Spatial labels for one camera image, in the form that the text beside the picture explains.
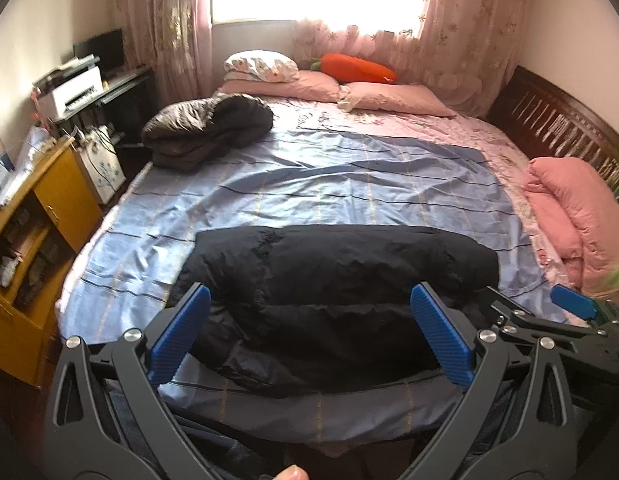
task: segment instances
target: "wooden bed frame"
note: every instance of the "wooden bed frame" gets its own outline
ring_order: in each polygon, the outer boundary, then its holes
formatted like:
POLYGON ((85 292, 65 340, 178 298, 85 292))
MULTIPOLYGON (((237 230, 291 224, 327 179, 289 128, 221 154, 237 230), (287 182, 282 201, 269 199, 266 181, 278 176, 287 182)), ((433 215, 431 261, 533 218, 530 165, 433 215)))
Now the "wooden bed frame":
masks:
POLYGON ((529 158, 577 156, 591 164, 619 200, 619 134, 593 110, 519 66, 487 120, 529 158))

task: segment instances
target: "black jacket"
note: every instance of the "black jacket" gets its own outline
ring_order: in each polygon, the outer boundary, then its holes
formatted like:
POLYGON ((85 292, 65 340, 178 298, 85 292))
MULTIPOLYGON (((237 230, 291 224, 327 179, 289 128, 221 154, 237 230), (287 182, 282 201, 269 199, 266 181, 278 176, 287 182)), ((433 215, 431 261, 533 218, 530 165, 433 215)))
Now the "black jacket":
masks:
POLYGON ((260 139, 272 124, 272 109, 258 97, 219 94, 169 105, 145 125, 142 139, 156 166, 193 171, 260 139))
POLYGON ((194 282, 209 287, 212 313, 192 354, 240 386, 276 397, 340 392, 438 367, 409 306, 422 281, 481 328, 473 298, 498 286, 497 255, 409 226, 203 231, 168 306, 194 282))

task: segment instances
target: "pillow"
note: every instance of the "pillow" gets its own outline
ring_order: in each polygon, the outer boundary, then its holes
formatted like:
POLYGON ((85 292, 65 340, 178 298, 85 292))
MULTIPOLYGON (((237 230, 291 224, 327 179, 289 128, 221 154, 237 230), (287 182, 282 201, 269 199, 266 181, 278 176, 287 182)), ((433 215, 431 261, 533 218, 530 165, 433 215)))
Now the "pillow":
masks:
POLYGON ((338 101, 338 81, 327 74, 300 70, 298 80, 289 83, 265 83, 263 81, 225 81, 218 89, 224 94, 272 95, 296 97, 305 101, 335 103, 338 101))
POLYGON ((583 256, 581 236, 556 197, 539 178, 527 171, 523 190, 534 209, 539 227, 562 260, 583 256))
POLYGON ((225 72, 251 74, 267 83, 285 83, 298 79, 298 66, 283 54, 269 50, 246 50, 225 60, 225 72))
POLYGON ((568 258, 563 260, 565 269, 567 270, 567 278, 573 288, 581 290, 583 288, 583 259, 568 258))
POLYGON ((396 73, 386 66, 345 54, 325 54, 311 68, 312 70, 320 70, 320 72, 332 76, 341 83, 358 81, 392 83, 396 80, 396 73))
POLYGON ((572 156, 535 158, 528 171, 556 198, 579 234, 583 294, 603 298, 618 293, 619 205, 605 181, 572 156))
POLYGON ((437 117, 456 115, 429 88, 421 85, 350 83, 341 87, 338 107, 346 112, 361 108, 437 117))
POLYGON ((232 70, 227 72, 224 77, 225 81, 231 81, 232 79, 240 79, 241 81, 262 81, 257 76, 252 74, 246 74, 245 72, 236 72, 232 70))

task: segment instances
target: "drawer handle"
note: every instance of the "drawer handle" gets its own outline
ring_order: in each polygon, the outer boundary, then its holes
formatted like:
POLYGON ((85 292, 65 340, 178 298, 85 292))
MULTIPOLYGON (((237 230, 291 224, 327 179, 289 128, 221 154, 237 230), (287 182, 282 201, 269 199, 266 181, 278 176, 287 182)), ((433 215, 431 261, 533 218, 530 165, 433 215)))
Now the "drawer handle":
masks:
POLYGON ((54 217, 54 222, 58 223, 60 222, 60 218, 58 218, 58 215, 56 214, 56 212, 54 211, 54 208, 52 208, 51 205, 47 206, 47 209, 49 209, 49 212, 52 214, 52 216, 54 217))

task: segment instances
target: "human hand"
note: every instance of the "human hand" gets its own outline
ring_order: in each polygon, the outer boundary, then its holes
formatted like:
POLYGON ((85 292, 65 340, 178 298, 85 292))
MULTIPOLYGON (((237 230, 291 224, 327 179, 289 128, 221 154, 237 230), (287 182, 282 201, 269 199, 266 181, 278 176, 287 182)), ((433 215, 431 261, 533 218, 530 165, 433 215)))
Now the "human hand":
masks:
POLYGON ((291 465, 273 480, 309 480, 309 475, 297 465, 291 465))

